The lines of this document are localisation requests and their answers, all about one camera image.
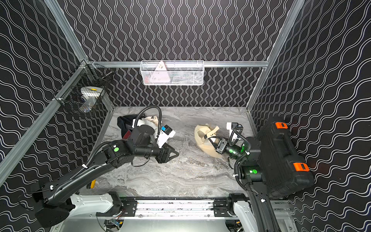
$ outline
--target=black cloth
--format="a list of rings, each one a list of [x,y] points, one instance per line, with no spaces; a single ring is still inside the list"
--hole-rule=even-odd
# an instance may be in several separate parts
[[[117,118],[117,126],[121,128],[121,137],[124,137],[126,132],[133,131],[132,130],[133,119],[135,119],[136,117],[137,117],[137,114],[131,114],[131,115],[120,116]]]

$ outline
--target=pink object in basket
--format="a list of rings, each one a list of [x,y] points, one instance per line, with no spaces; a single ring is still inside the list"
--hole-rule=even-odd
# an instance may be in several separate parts
[[[151,74],[150,82],[153,83],[168,83],[170,82],[170,77],[167,72],[167,68],[165,62],[160,61],[155,69],[155,71]]]

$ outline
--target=aluminum frame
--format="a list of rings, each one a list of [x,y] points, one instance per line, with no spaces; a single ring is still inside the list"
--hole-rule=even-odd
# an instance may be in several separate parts
[[[68,88],[77,80],[80,73],[85,70],[85,67],[79,67],[70,77],[70,79],[64,84],[62,89],[55,95],[55,98],[61,98]],[[0,185],[2,185],[8,176],[11,174],[13,169],[18,165],[20,160],[23,158],[25,153],[31,147],[33,142],[40,135],[41,131],[49,123],[50,119],[54,116],[60,107],[60,103],[56,99],[52,99],[50,103],[45,107],[43,112],[36,118],[33,124],[28,130],[22,135],[14,147],[9,151],[5,158],[0,163]]]
[[[138,204],[135,216],[120,216],[118,218],[119,220],[239,220],[238,217],[230,215],[226,215],[225,217],[215,217],[209,210],[213,208],[214,200],[212,199],[136,201]],[[292,219],[290,214],[290,205],[287,203],[287,201],[271,200],[271,204],[275,215],[277,215],[277,219]],[[70,218],[91,219],[91,213],[94,212],[76,214]],[[110,216],[99,216],[98,218],[112,219]]]
[[[88,61],[106,68],[140,68],[141,61]],[[268,67],[268,61],[204,61],[205,68]]]
[[[249,102],[247,103],[246,107],[247,107],[248,112],[251,112],[251,109],[253,108],[255,101],[257,97],[259,96],[259,93],[262,90],[270,71],[272,70],[274,64],[276,63],[278,55],[280,54],[281,49],[283,45],[285,44],[286,39],[292,27],[294,26],[295,20],[298,17],[299,12],[304,5],[304,1],[305,0],[294,0],[294,2],[292,3],[290,11],[287,13],[286,20],[283,23],[281,31],[278,34],[278,37],[274,43],[273,49],[269,54],[269,57],[268,57],[269,65],[261,73],[255,85],[255,88],[253,90],[253,93],[250,96]]]
[[[69,24],[62,8],[60,7],[57,0],[45,0],[46,5],[48,6],[50,12],[53,14],[55,21],[62,30],[63,34],[66,36],[68,43],[70,44],[73,52],[79,61],[88,60],[88,56],[85,53],[84,49],[81,46],[81,43],[76,37],[76,34],[72,30],[71,25]]]
[[[257,128],[256,128],[256,125],[255,125],[254,119],[253,119],[253,117],[251,115],[251,112],[249,110],[247,110],[246,111],[246,115],[247,115],[247,119],[248,119],[248,121],[250,123],[251,129],[252,129],[252,131],[254,133],[254,136],[256,136],[257,135]]]

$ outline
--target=black and white patterned wall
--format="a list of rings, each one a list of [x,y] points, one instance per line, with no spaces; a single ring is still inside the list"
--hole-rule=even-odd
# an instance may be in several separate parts
[[[289,200],[300,232],[371,230],[371,1],[308,0],[252,115],[289,125],[315,186]]]
[[[108,93],[115,106],[246,106],[261,72],[262,68],[206,68],[201,86],[148,86],[139,69],[117,69]]]
[[[49,231],[41,227],[33,211],[19,202],[32,209],[31,195],[23,196],[30,192],[32,183],[49,182],[86,162],[107,111],[101,104],[95,113],[80,118],[65,113],[61,107],[54,115],[0,187],[0,231]]]
[[[43,0],[0,1],[0,160],[78,65]]]
[[[58,2],[91,61],[263,61],[293,1]]]
[[[75,71],[79,62],[43,0],[0,1],[0,157],[13,148]],[[50,181],[90,154],[107,110],[73,117],[63,108],[49,121],[0,186],[0,231],[49,231],[18,202],[29,185]],[[20,197],[32,207],[30,196]]]

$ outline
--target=metal plate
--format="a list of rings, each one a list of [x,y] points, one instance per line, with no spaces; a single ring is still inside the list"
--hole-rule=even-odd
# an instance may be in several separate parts
[[[214,217],[227,217],[230,216],[227,210],[226,201],[214,201]]]
[[[122,206],[125,209],[122,213],[123,217],[134,217],[137,211],[137,201],[123,201]]]

